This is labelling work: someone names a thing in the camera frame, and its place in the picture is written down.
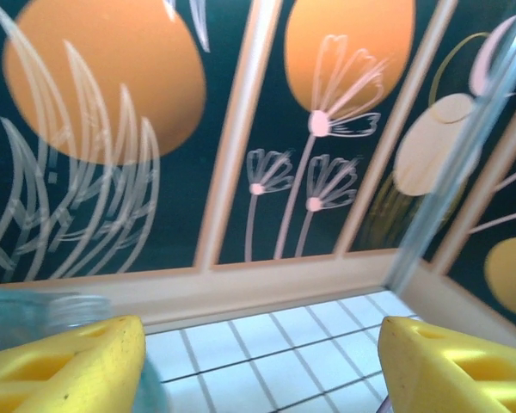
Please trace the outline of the aluminium corner post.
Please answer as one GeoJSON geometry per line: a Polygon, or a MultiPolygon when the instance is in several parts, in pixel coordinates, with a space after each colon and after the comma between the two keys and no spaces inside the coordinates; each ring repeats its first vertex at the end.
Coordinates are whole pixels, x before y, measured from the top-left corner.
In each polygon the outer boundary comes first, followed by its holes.
{"type": "Polygon", "coordinates": [[[457,147],[451,150],[441,175],[434,181],[433,192],[421,203],[402,238],[386,284],[396,295],[402,295],[413,277],[419,260],[460,188],[461,175],[474,152],[482,148],[489,137],[515,87],[516,24],[495,61],[485,92],[476,99],[470,120],[458,135],[457,147]]]}

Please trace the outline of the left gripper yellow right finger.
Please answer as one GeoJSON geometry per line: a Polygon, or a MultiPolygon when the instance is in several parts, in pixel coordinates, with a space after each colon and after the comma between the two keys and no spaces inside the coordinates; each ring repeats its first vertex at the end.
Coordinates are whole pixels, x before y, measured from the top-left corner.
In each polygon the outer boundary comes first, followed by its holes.
{"type": "Polygon", "coordinates": [[[516,413],[516,348],[386,317],[378,357],[394,413],[516,413]]]}

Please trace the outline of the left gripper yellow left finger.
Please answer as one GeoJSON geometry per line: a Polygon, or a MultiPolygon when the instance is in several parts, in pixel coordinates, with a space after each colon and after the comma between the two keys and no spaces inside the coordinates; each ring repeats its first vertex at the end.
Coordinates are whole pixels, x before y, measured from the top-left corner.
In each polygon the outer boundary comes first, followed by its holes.
{"type": "Polygon", "coordinates": [[[0,351],[0,413],[131,413],[145,358],[137,316],[0,351]]]}

